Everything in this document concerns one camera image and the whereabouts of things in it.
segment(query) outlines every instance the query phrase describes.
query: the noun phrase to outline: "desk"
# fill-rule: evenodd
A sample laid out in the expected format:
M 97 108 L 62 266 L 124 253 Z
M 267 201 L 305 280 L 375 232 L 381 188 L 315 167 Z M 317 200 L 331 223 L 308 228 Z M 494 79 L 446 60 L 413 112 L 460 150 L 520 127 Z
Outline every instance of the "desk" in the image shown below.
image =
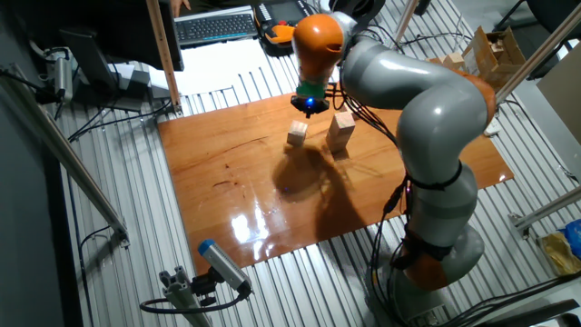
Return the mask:
M 401 111 L 376 110 L 395 131 Z M 213 238 L 240 266 L 261 262 L 376 223 L 404 175 L 397 148 L 357 121 L 347 152 L 324 145 L 334 114 L 310 120 L 291 95 L 159 125 L 190 249 Z M 309 124 L 302 149 L 285 145 L 292 120 Z M 483 188 L 513 177 L 479 137 L 462 154 Z M 395 210 L 389 217 L 399 215 Z

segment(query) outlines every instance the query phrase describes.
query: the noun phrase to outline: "wooden block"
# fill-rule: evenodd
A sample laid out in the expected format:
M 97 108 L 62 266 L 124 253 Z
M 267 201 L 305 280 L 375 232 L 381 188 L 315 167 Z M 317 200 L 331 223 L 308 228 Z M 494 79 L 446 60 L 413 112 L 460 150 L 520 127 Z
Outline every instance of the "wooden block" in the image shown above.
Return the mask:
M 287 143 L 292 146 L 301 147 L 305 142 L 307 127 L 309 126 L 305 123 L 292 121 L 290 124 L 289 134 L 287 135 Z
M 492 44 L 490 50 L 492 50 L 492 54 L 496 59 L 500 58 L 500 56 L 505 52 L 505 46 L 503 46 L 502 40 L 498 40 L 497 43 Z
M 427 58 L 426 61 L 429 61 L 432 64 L 444 64 L 444 59 L 446 59 L 446 56 L 441 56 L 439 58 Z
M 444 59 L 444 66 L 450 69 L 458 69 L 464 71 L 464 58 L 462 54 L 454 53 L 448 54 Z
M 355 129 L 351 113 L 338 113 L 333 116 L 327 132 L 327 146 L 332 153 L 345 149 Z

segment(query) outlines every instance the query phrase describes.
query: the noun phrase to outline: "orange device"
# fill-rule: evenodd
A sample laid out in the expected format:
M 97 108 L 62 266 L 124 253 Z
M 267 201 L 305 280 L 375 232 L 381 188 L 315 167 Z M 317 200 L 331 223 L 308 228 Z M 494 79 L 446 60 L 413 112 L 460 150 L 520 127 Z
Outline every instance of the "orange device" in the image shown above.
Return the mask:
M 295 26 L 314 14 L 302 1 L 282 0 L 252 7 L 256 27 L 263 41 L 278 47 L 291 46 Z

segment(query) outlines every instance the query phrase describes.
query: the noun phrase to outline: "cardboard box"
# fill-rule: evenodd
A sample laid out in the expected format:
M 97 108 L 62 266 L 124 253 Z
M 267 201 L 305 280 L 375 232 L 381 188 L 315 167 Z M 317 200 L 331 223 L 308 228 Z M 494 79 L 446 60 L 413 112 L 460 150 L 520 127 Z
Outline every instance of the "cardboard box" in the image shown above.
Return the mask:
M 497 44 L 498 41 L 502 41 L 504 53 L 497 54 L 497 59 L 488 42 Z M 510 27 L 504 32 L 486 34 L 480 26 L 462 56 L 467 73 L 482 78 L 495 91 L 500 90 L 526 61 Z

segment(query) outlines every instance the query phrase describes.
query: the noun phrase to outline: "blue object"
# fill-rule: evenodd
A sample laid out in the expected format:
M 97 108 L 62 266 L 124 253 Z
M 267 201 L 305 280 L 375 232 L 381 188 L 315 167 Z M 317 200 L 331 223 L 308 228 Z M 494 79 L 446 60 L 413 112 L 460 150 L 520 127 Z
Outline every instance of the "blue object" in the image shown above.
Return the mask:
M 581 259 L 581 220 L 568 223 L 565 229 L 560 230 L 571 246 L 571 252 Z
M 214 244 L 216 244 L 216 242 L 213 239 L 202 241 L 200 246 L 198 246 L 198 253 L 203 256 L 203 254 L 206 253 L 206 251 L 208 251 L 208 249 L 210 249 L 210 247 Z
M 235 36 L 243 36 L 246 35 L 248 33 L 237 33 L 237 34 L 233 34 L 233 35 L 217 35 L 217 36 L 210 36 L 210 37 L 204 37 L 203 40 L 216 40 L 216 39 L 221 39 L 221 38 L 226 38 L 226 37 L 235 37 Z

